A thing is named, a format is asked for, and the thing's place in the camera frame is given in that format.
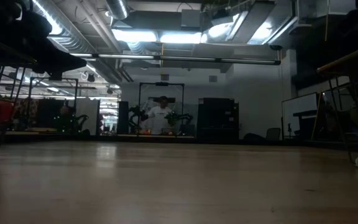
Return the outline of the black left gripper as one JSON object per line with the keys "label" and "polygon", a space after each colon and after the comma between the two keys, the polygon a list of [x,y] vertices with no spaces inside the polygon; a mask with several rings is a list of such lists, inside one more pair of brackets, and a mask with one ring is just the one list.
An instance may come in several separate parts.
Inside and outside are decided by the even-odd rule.
{"label": "black left gripper", "polygon": [[87,66],[87,61],[57,49],[47,38],[28,37],[26,39],[30,56],[37,61],[35,73],[60,73]]}

